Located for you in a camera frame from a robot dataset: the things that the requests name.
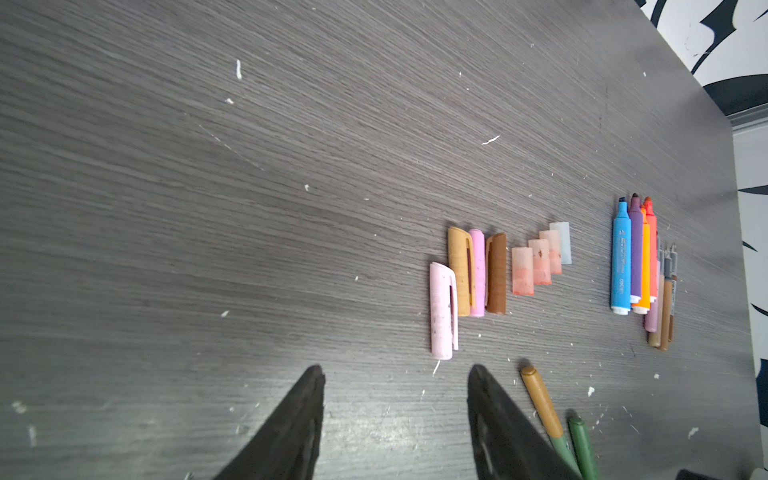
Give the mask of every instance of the pink pen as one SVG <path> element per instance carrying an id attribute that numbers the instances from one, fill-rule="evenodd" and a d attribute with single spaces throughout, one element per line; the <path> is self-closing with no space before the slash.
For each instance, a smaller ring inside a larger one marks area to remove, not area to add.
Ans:
<path id="1" fill-rule="evenodd" d="M 469 316 L 485 316 L 485 235 L 476 228 L 469 231 L 472 245 L 475 247 L 475 271 L 472 272 L 475 281 L 475 306 L 469 311 Z"/>
<path id="2" fill-rule="evenodd" d="M 442 263 L 429 265 L 429 305 L 432 321 L 432 356 L 450 360 L 458 350 L 458 298 L 456 275 Z"/>

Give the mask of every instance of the orange marker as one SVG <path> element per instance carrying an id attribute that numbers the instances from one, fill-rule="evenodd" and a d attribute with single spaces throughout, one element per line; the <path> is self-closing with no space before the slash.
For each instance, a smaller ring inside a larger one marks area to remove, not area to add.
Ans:
<path id="1" fill-rule="evenodd" d="M 643 213 L 643 278 L 640 301 L 632 306 L 632 311 L 645 315 L 650 310 L 650 225 L 645 207 L 640 208 Z"/>
<path id="2" fill-rule="evenodd" d="M 657 231 L 657 219 L 654 215 L 654 201 L 650 197 L 645 197 L 645 217 L 648 219 L 648 226 L 650 227 L 650 251 L 657 252 L 658 247 L 658 231 Z M 656 269 L 650 269 L 650 302 L 656 301 L 659 297 L 659 275 Z"/>

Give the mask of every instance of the brown marker cap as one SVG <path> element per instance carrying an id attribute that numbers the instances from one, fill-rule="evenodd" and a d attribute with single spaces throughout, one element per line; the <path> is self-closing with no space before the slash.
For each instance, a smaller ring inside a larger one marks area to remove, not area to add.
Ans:
<path id="1" fill-rule="evenodd" d="M 528 389 L 528 394 L 533 400 L 538 416 L 541 417 L 541 423 L 544 424 L 547 435 L 553 439 L 559 439 L 563 436 L 563 425 L 560 423 L 558 414 L 554 411 L 552 399 L 549 398 L 549 392 L 541 374 L 534 366 L 526 366 L 520 370 L 520 374 L 523 377 L 525 388 Z"/>
<path id="2" fill-rule="evenodd" d="M 507 313 L 507 234 L 497 233 L 485 241 L 488 282 L 486 310 Z"/>

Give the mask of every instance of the table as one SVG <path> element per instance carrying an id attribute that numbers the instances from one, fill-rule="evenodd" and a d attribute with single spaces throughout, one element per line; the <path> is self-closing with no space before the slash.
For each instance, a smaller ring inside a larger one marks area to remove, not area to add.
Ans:
<path id="1" fill-rule="evenodd" d="M 633 2 L 26 2 L 0 31 L 5 477 L 209 478 L 319 363 L 317 479 L 474 478 L 467 373 L 532 415 L 521 359 L 605 478 L 760 463 L 730 126 Z M 664 354 L 608 309 L 633 191 L 680 252 Z M 574 264 L 433 372 L 447 227 L 554 220 Z"/>

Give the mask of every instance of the black object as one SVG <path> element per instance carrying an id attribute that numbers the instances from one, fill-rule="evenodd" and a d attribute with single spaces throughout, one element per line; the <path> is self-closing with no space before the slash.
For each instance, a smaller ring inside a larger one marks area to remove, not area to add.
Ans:
<path id="1" fill-rule="evenodd" d="M 474 365 L 469 371 L 467 393 L 480 480 L 579 480 L 484 366 Z"/>
<path id="2" fill-rule="evenodd" d="M 216 480 L 311 480 L 320 453 L 325 384 L 319 365 L 306 369 Z"/>

